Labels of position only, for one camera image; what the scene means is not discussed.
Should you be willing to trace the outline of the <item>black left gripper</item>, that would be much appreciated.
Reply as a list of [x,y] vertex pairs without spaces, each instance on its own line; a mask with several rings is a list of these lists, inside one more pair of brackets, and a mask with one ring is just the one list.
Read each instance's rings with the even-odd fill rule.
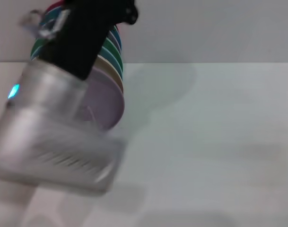
[[38,58],[86,80],[110,29],[119,23],[133,25],[139,13],[133,0],[66,0],[69,14]]

